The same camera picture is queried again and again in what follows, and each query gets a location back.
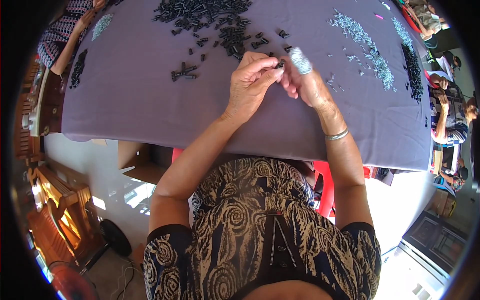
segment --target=cable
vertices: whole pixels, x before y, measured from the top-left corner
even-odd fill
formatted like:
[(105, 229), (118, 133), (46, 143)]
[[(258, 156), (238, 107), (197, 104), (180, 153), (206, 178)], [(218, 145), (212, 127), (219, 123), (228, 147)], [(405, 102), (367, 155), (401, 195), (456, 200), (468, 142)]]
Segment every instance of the cable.
[(117, 278), (117, 289), (115, 291), (113, 291), (113, 293), (110, 294), (110, 300), (112, 300), (113, 294), (115, 294), (120, 288), (120, 278), (122, 278), (122, 276), (125, 276), (125, 273), (126, 273), (127, 269), (125, 269), (125, 271), (123, 271), (123, 267), (126, 266), (126, 265), (128, 265), (128, 264), (124, 264), (123, 266), (121, 266), (121, 275)]
[[(130, 269), (130, 268), (135, 269), (135, 268), (133, 267), (133, 261), (131, 262), (131, 265), (132, 265), (132, 266), (131, 266), (131, 267), (128, 267), (127, 269)], [(127, 289), (127, 287), (128, 287), (128, 285), (130, 284), (130, 282), (133, 280), (133, 275), (135, 274), (135, 271), (132, 270), (132, 277), (131, 277), (130, 280), (127, 282), (127, 269), (125, 269), (125, 276), (124, 276), (124, 278), (125, 278), (125, 281), (124, 281), (124, 282), (125, 282), (125, 286), (124, 286), (124, 288), (123, 288), (123, 291), (122, 291), (120, 294), (118, 294), (117, 300), (119, 300), (121, 294), (123, 294), (123, 297), (121, 298), (121, 299), (123, 300), (123, 298), (125, 297), (125, 293), (124, 293), (124, 292), (125, 292), (125, 290)]]

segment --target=silver bangle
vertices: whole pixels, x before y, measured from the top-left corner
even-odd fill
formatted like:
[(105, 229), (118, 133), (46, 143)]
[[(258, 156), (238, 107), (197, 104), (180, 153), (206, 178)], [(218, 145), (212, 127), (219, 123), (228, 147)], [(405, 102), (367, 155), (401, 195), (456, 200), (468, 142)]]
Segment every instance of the silver bangle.
[(336, 134), (336, 135), (326, 135), (325, 138), (327, 140), (330, 140), (330, 141), (333, 141), (333, 140), (338, 140), (338, 139), (341, 139), (342, 137), (346, 136), (348, 133), (348, 127), (343, 130), (343, 132), (339, 133), (339, 134)]

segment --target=patterned dress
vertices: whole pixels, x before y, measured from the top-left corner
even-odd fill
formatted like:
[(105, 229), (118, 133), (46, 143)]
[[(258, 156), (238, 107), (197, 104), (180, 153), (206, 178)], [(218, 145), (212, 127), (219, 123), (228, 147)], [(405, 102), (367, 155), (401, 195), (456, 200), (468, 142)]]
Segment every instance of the patterned dress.
[(214, 169), (197, 190), (192, 229), (150, 233), (144, 252), (149, 299), (243, 299), (301, 280), (334, 300), (372, 299), (381, 252), (373, 227), (337, 228), (312, 209), (313, 191), (285, 162), (242, 158)]
[[(57, 61), (78, 19), (92, 8), (92, 0), (70, 0), (63, 15), (43, 33), (37, 52), (47, 68), (50, 69)], [(84, 29), (78, 37), (77, 45), (84, 39), (87, 29)]]

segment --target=pink object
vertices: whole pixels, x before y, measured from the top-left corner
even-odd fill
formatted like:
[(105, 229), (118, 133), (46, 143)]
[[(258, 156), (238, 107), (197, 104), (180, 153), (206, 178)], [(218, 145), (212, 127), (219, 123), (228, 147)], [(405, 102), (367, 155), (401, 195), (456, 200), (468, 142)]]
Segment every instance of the pink object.
[(183, 149), (180, 148), (173, 148), (173, 153), (172, 153), (172, 163), (177, 159), (180, 154), (183, 152)]

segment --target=table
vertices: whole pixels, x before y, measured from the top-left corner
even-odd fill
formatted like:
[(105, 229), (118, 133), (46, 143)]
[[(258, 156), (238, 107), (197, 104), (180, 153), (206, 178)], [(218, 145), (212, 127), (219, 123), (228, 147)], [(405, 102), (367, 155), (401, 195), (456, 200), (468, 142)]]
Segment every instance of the table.
[[(63, 107), (62, 132), (71, 140), (114, 139), (185, 148), (228, 103), (229, 80), (238, 66), (222, 47), (212, 48), (220, 31), (213, 26), (198, 34), (208, 37), (203, 48), (196, 46), (191, 31), (171, 34), (173, 22), (151, 22), (158, 0), (124, 1), (105, 13), (115, 14), (107, 29), (94, 41), (85, 36), (78, 53), (88, 48), (81, 83), (67, 89)], [(336, 74), (337, 89), (332, 96), (340, 108), (359, 147), (365, 165), (427, 170), (431, 152), (430, 115), (426, 79), (420, 105), (405, 89), (408, 75), (401, 38), (391, 17), (408, 27), (401, 13), (390, 3), (388, 11), (378, 1), (305, 0), (302, 5), (289, 0), (255, 1), (242, 14), (252, 20), (247, 34), (263, 32), (270, 43), (258, 51), (284, 55), (288, 44), (299, 46), (326, 79)], [(389, 61), (397, 92), (384, 91), (373, 70), (361, 70), (346, 55), (363, 58), (361, 47), (345, 38), (339, 27), (326, 21), (334, 9), (352, 17), (376, 43)], [(281, 29), (290, 33), (282, 39)], [(192, 48), (193, 55), (188, 55)], [(206, 54), (204, 62), (200, 55)], [(180, 70), (182, 61), (196, 65), (195, 80), (171, 80), (171, 71)], [(231, 138), (226, 152), (279, 158), (326, 160), (324, 135), (315, 112), (301, 100), (287, 97), (279, 85), (269, 88), (264, 102), (252, 119)]]

